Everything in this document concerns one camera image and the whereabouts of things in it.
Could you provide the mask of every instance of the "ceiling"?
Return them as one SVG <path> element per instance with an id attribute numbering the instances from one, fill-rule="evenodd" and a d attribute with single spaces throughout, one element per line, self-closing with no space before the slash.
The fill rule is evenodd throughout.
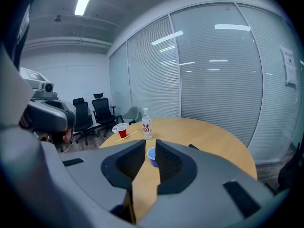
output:
<path id="1" fill-rule="evenodd" d="M 83 16 L 75 16 L 78 0 L 35 0 L 27 40 L 83 37 L 112 43 L 122 20 L 140 0 L 90 0 Z"/>

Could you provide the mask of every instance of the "water bottle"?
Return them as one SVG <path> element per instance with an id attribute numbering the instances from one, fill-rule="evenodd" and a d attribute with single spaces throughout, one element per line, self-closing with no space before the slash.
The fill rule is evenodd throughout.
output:
<path id="1" fill-rule="evenodd" d="M 142 118 L 142 128 L 143 128 L 143 135 L 145 139 L 152 138 L 152 122 L 151 117 L 148 114 L 148 108 L 143 109 L 143 118 Z"/>

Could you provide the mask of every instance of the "floor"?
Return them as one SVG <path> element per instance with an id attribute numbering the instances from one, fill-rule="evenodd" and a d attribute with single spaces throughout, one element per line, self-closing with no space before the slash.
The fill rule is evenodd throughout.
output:
<path id="1" fill-rule="evenodd" d="M 105 140 L 107 140 L 110 136 L 112 136 L 112 134 L 113 134 L 112 131 L 109 130 L 109 131 L 107 131 L 106 137 L 103 137 L 104 130 L 102 130 L 100 132 L 98 138 L 96 136 L 88 136 L 88 138 L 87 138 L 88 145 L 85 144 L 85 139 L 82 138 L 81 140 L 79 140 L 78 143 L 75 142 L 72 145 L 70 143 L 64 143 L 64 144 L 62 144 L 62 149 L 63 149 L 63 151 L 66 151 L 66 152 L 76 152 L 76 151 L 83 151 L 83 150 L 98 149 L 99 146 L 102 145 Z M 79 137 L 79 135 L 74 136 L 73 139 L 72 139 L 72 141 L 74 141 L 78 137 Z M 279 187 L 279 184 L 277 182 L 277 178 L 278 178 L 279 172 L 280 172 L 281 168 L 294 155 L 294 153 L 295 153 L 294 149 L 295 148 L 290 147 L 287 150 L 287 153 L 283 157 L 282 161 L 279 162 L 279 163 L 257 165 L 256 166 L 257 179 L 261 183 L 268 183 L 268 185 L 272 189 L 277 190 L 277 188 Z"/>

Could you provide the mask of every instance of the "black office chair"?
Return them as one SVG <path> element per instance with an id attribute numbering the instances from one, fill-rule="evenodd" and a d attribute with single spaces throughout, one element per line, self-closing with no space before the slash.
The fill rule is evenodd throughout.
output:
<path id="1" fill-rule="evenodd" d="M 73 100 L 73 105 L 76 107 L 76 125 L 74 128 L 75 132 L 81 132 L 80 137 L 76 139 L 76 143 L 78 140 L 85 137 L 85 143 L 88 145 L 86 140 L 87 136 L 97 136 L 98 134 L 92 133 L 94 130 L 88 129 L 93 124 L 92 115 L 88 114 L 88 105 L 87 102 L 83 98 L 78 98 Z"/>
<path id="2" fill-rule="evenodd" d="M 94 94 L 95 98 L 100 96 L 102 94 Z M 106 136 L 106 133 L 109 129 L 112 129 L 113 126 L 118 124 L 117 119 L 120 118 L 122 122 L 124 123 L 124 120 L 121 115 L 115 116 L 114 108 L 116 106 L 111 106 L 113 109 L 113 115 L 111 114 L 110 108 L 109 108 L 109 99 L 108 98 L 99 98 L 92 101 L 93 107 L 94 107 L 94 117 L 96 119 L 96 122 L 101 124 L 102 126 L 105 126 L 105 133 L 104 137 Z"/>

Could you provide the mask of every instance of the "paper cup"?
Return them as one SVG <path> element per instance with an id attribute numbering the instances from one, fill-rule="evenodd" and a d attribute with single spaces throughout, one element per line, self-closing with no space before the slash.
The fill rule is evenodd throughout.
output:
<path id="1" fill-rule="evenodd" d="M 127 136 L 127 127 L 126 126 L 120 126 L 117 128 L 117 131 L 119 132 L 120 137 L 123 139 Z"/>
<path id="2" fill-rule="evenodd" d="M 152 166 L 157 167 L 157 163 L 155 161 L 155 147 L 152 147 L 148 150 L 147 155 L 150 159 Z"/>

